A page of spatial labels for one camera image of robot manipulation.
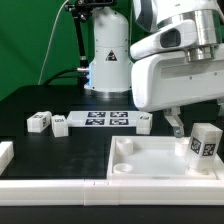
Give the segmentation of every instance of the white cube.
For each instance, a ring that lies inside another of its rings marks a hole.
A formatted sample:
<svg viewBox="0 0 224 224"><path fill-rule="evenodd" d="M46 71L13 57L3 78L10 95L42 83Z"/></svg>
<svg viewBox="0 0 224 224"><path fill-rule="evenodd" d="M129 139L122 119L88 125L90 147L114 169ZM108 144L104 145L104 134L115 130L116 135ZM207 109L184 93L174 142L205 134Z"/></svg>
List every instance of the white cube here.
<svg viewBox="0 0 224 224"><path fill-rule="evenodd" d="M27 119L28 132L42 132L51 123L51 112L37 112Z"/></svg>
<svg viewBox="0 0 224 224"><path fill-rule="evenodd" d="M136 121L136 133L149 135L152 129L152 114L143 112Z"/></svg>
<svg viewBox="0 0 224 224"><path fill-rule="evenodd" d="M186 161L191 169L202 171L213 167L222 130L209 123L193 126Z"/></svg>
<svg viewBox="0 0 224 224"><path fill-rule="evenodd" d="M13 143L1 142L0 143L0 175L8 166L12 158L14 157Z"/></svg>
<svg viewBox="0 0 224 224"><path fill-rule="evenodd" d="M52 130L56 138L68 136L68 123L65 116L55 115L51 118L51 122Z"/></svg>

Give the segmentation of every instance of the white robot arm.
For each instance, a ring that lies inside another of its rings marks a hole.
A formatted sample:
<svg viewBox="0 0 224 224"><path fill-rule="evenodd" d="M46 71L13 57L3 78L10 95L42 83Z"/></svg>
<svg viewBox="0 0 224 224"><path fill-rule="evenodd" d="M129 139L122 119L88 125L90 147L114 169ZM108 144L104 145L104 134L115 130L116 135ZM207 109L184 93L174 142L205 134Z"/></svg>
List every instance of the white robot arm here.
<svg viewBox="0 0 224 224"><path fill-rule="evenodd" d="M150 112L222 98L223 14L217 1L134 0L134 8L139 25L155 32L156 23L158 30L131 47L138 60L132 68L137 108Z"/></svg>

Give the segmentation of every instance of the green screen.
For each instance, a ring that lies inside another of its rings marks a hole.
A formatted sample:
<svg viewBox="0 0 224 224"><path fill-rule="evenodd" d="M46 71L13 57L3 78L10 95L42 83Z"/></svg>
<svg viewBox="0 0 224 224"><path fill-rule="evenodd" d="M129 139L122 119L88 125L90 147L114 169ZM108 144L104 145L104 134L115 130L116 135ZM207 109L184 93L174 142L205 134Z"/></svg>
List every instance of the green screen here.
<svg viewBox="0 0 224 224"><path fill-rule="evenodd" d="M17 88L38 84L56 15L64 0L0 1L0 100ZM147 36L131 16L132 1L118 0L113 7L131 23L131 44ZM82 24L86 54L94 57L91 20ZM79 65L73 18L62 10L42 81L55 73ZM58 80L53 84L76 84Z"/></svg>

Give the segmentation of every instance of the black table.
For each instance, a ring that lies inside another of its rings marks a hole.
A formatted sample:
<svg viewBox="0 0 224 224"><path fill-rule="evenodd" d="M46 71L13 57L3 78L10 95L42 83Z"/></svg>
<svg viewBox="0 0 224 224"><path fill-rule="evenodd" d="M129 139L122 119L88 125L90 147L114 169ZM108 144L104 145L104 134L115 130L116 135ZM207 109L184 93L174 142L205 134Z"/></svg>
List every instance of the black table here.
<svg viewBox="0 0 224 224"><path fill-rule="evenodd" d="M215 101L184 106L186 136L195 122L217 120ZM112 101L85 96L75 86L21 87L0 102L0 141L13 140L15 158L0 180L105 179L112 136L135 136L135 128L70 128L69 136L54 138L51 128L27 132L26 119L38 111L67 116L70 111L137 110L132 97ZM163 112L153 113L154 136L172 136ZM223 140L219 155L223 159ZM224 206L48 206L1 207L1 223L221 223Z"/></svg>

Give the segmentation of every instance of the black sticker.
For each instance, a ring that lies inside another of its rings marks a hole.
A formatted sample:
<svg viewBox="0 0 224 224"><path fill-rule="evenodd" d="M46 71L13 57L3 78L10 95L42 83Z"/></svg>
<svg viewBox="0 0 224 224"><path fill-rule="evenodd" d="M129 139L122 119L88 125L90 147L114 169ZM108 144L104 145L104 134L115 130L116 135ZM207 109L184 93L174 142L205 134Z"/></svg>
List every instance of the black sticker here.
<svg viewBox="0 0 224 224"><path fill-rule="evenodd" d="M111 119L110 125L128 125L128 119Z"/></svg>
<svg viewBox="0 0 224 224"><path fill-rule="evenodd" d="M203 156L213 156L216 144L205 144Z"/></svg>
<svg viewBox="0 0 224 224"><path fill-rule="evenodd" d="M113 51L110 51L109 55L107 56L106 61L117 61L117 58Z"/></svg>
<svg viewBox="0 0 224 224"><path fill-rule="evenodd" d="M87 119L86 125L104 125L104 119Z"/></svg>
<svg viewBox="0 0 224 224"><path fill-rule="evenodd" d="M106 112L89 112L88 117L106 117Z"/></svg>
<svg viewBox="0 0 224 224"><path fill-rule="evenodd" d="M55 122L64 122L64 119L55 119Z"/></svg>
<svg viewBox="0 0 224 224"><path fill-rule="evenodd" d="M141 116L141 117L140 117L140 120L149 120L149 117Z"/></svg>
<svg viewBox="0 0 224 224"><path fill-rule="evenodd" d="M128 112L111 112L110 117L128 117Z"/></svg>
<svg viewBox="0 0 224 224"><path fill-rule="evenodd" d="M193 138L192 143L191 143L191 149L195 153L199 154L200 148L201 148L201 142L199 140L197 140L196 138Z"/></svg>
<svg viewBox="0 0 224 224"><path fill-rule="evenodd" d="M42 118L43 117L43 115L35 115L33 118Z"/></svg>

